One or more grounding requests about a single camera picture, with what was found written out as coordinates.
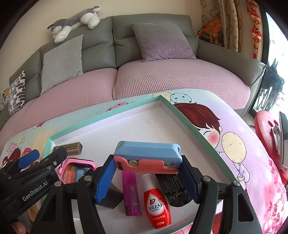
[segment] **gold patterned box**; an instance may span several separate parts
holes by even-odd
[[[54,152],[55,150],[59,149],[60,147],[64,147],[64,149],[66,149],[68,156],[72,156],[72,155],[78,155],[81,154],[82,152],[82,145],[80,142],[74,142],[74,143],[69,143],[66,145],[61,145],[61,146],[55,146],[52,150],[52,152]]]

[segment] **stuffed animal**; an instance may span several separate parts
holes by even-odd
[[[71,30],[79,28],[82,25],[88,25],[90,29],[95,28],[100,22],[97,16],[97,12],[99,11],[99,6],[85,9],[69,19],[55,21],[47,29],[50,28],[53,38],[55,38],[55,43],[60,43],[68,37]]]

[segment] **sofa backrest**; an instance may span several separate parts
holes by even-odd
[[[132,23],[176,24],[185,35],[194,54],[196,55],[197,53],[198,38],[194,37],[191,18],[187,15],[155,13],[112,16],[117,67],[131,61],[142,59],[138,42],[130,26]]]
[[[82,67],[83,72],[101,68],[116,68],[115,50],[112,34],[111,17],[101,19],[94,29],[88,29],[86,25],[72,30],[64,42],[56,44],[54,41],[43,45],[32,54],[23,65],[9,78],[11,84],[23,70],[26,72],[26,83],[37,73],[41,74],[43,56],[46,52],[67,42],[68,40],[83,34],[82,42]]]

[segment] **bottle cap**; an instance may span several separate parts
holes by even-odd
[[[144,192],[150,189],[158,188],[156,177],[153,174],[145,174],[141,176],[141,181],[142,181]]]
[[[135,172],[122,171],[122,183],[126,216],[141,215]]]

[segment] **pink sofa cover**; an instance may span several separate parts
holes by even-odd
[[[0,132],[0,149],[17,133],[58,116],[113,101],[117,70],[90,71],[50,89],[10,117]]]
[[[122,99],[181,88],[213,92],[233,109],[242,109],[250,97],[250,88],[232,72],[196,59],[142,60],[119,68],[113,98]]]

